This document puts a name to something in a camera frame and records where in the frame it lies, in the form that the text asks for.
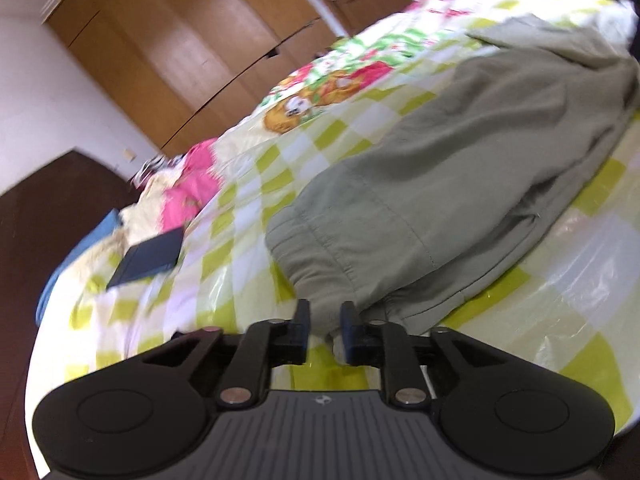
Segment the grey sweatpants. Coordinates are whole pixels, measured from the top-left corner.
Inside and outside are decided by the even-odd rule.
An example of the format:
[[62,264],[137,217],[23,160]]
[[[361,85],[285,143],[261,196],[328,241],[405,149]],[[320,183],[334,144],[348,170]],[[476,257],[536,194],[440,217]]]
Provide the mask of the grey sweatpants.
[[596,30],[529,15],[474,38],[491,54],[270,219],[316,336],[346,302],[426,332],[534,247],[625,133],[639,66]]

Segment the dark folded garment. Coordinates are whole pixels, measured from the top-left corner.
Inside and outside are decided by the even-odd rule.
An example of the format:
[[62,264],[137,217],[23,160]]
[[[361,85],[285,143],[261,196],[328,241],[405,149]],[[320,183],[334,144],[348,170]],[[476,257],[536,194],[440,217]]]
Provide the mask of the dark folded garment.
[[178,263],[183,237],[184,229],[177,228],[131,246],[106,284],[106,289],[172,270]]

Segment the pink cloth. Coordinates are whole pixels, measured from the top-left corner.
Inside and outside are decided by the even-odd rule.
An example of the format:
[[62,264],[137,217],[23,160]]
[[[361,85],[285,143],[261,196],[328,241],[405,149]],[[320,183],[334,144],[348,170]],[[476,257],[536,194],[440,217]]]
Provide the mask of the pink cloth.
[[186,152],[180,177],[163,192],[160,214],[162,231],[183,228],[190,223],[219,192],[221,180],[215,174],[217,161],[214,154],[216,140],[196,144]]

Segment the checkered floral bed sheet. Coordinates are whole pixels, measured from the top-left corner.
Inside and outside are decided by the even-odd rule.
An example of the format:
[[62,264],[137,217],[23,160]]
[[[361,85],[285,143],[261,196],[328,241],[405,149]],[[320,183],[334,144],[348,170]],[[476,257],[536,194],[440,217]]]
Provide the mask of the checkered floral bed sheet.
[[[332,162],[376,142],[434,98],[454,68],[485,48],[477,29],[521,15],[590,26],[622,44],[632,6],[616,0],[420,0],[319,61],[296,70],[265,105],[203,146],[220,191],[186,229],[174,270],[108,289],[128,246],[145,237],[141,209],[60,276],[27,376],[25,411],[54,388],[152,349],[177,332],[229,332],[289,314],[290,284],[264,243],[268,219]],[[266,107],[317,88],[334,70],[392,70],[286,136],[265,130]],[[570,376],[608,400],[618,429],[639,417],[639,129],[631,126],[540,244],[488,289],[462,297],[448,327]]]

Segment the blue pillow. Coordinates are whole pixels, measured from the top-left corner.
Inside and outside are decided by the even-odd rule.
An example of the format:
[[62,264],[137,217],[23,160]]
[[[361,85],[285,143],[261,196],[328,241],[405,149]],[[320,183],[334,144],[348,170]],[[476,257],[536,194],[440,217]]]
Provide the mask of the blue pillow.
[[122,220],[120,220],[119,212],[117,209],[112,209],[101,222],[89,232],[64,258],[62,263],[53,271],[48,278],[47,283],[44,285],[42,293],[38,299],[38,304],[35,312],[35,323],[40,326],[44,312],[46,312],[51,294],[54,286],[58,281],[60,275],[74,263],[84,252],[90,249],[93,245],[98,244],[104,238],[110,236],[116,229],[122,226]]

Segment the dark wooden headboard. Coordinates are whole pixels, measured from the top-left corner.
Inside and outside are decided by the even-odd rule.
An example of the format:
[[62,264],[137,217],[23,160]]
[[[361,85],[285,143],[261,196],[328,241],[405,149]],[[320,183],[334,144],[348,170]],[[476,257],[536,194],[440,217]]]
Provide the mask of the dark wooden headboard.
[[112,209],[140,193],[81,152],[49,162],[1,194],[1,477],[35,479],[24,422],[38,298],[54,269]]

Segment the wooden wardrobe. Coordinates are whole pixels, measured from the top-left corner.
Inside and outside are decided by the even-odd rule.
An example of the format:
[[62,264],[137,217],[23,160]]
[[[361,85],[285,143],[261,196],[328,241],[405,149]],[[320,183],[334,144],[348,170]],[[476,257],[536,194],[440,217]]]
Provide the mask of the wooden wardrobe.
[[308,0],[62,0],[48,24],[168,155],[223,134],[335,38]]

